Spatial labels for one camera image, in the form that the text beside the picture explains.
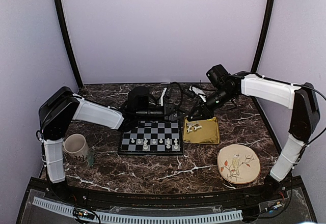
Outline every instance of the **golden plate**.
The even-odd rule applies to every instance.
[[[191,132],[188,132],[188,125],[201,126],[201,128],[196,131],[192,129]],[[183,141],[193,144],[219,144],[220,131],[218,119],[213,117],[209,120],[189,122],[185,118],[183,124]]]

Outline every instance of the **dark marble countertop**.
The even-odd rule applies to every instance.
[[[163,89],[159,84],[85,85],[80,95],[86,99],[120,107],[128,92],[136,86],[147,86],[158,97]],[[179,102],[179,92],[174,89],[171,98]],[[190,109],[194,101],[185,97],[181,108]],[[263,184],[264,177],[274,165],[278,153],[268,130],[249,97],[240,96],[237,108],[230,111],[217,109],[219,120],[219,145],[184,143],[183,156],[122,156],[117,154],[120,132],[82,121],[72,122],[66,133],[80,133],[94,153],[92,167],[65,155],[65,172],[68,184],[77,187],[142,194],[203,193]],[[252,148],[261,164],[260,176],[250,184],[234,185],[219,174],[217,155],[230,144]]]

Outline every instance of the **beige mug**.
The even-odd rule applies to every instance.
[[[88,158],[89,147],[86,139],[81,134],[73,134],[63,142],[63,150],[74,159],[85,161]]]

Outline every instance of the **white vent grille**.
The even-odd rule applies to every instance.
[[[38,197],[34,197],[33,205],[60,215],[73,217],[73,207],[69,205],[44,200]],[[241,210],[209,215],[171,217],[119,215],[99,211],[96,211],[96,214],[98,214],[102,223],[108,224],[214,224],[242,220]]]

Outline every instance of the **chessboard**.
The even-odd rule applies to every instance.
[[[124,132],[118,154],[182,155],[180,122],[139,121],[138,126]]]

